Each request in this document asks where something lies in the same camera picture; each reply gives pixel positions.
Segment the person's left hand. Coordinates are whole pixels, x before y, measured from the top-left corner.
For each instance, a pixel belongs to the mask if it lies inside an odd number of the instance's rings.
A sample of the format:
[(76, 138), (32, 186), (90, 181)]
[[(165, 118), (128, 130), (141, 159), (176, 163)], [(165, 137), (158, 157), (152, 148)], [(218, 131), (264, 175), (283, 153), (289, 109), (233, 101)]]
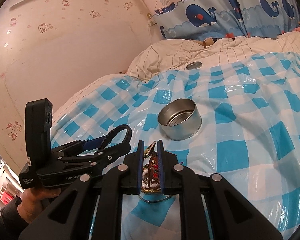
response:
[(31, 223), (44, 210), (42, 200), (59, 196), (61, 189), (30, 188), (21, 196), (21, 203), (17, 207), (20, 217)]

